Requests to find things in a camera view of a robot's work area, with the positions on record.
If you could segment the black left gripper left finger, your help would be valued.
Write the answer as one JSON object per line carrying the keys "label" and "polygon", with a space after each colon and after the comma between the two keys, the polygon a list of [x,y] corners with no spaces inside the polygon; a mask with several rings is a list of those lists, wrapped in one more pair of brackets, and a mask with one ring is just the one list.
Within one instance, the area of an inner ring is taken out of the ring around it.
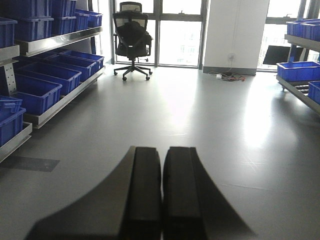
{"label": "black left gripper left finger", "polygon": [[96,187],[38,220],[27,240],[159,240],[161,164],[154,147],[131,146]]}

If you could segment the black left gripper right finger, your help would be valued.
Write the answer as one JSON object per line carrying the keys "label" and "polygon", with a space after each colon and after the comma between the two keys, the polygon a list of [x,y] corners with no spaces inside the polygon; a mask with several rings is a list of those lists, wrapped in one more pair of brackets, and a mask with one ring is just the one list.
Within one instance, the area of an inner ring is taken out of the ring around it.
{"label": "black left gripper right finger", "polygon": [[170,147],[163,167],[165,240],[253,240],[194,147]]}

